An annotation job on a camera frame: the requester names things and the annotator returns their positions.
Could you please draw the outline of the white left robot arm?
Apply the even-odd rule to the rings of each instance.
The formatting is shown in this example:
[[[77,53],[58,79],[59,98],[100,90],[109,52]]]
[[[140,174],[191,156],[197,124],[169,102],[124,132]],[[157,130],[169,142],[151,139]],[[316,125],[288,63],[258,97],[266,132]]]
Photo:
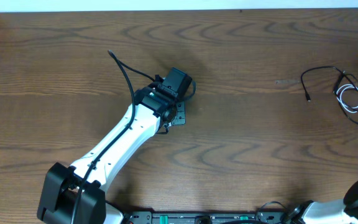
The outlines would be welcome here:
[[[179,91],[161,87],[137,90],[120,122],[82,158],[47,172],[37,210],[45,223],[122,223],[124,215],[106,202],[117,173],[162,123],[176,116]]]

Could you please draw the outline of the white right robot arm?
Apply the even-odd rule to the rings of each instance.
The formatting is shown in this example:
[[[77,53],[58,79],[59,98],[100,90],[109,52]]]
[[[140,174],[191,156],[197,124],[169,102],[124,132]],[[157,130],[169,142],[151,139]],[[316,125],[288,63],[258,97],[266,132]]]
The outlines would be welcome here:
[[[358,224],[358,181],[350,187],[343,199],[330,202],[309,200],[284,215],[282,222],[292,224]]]

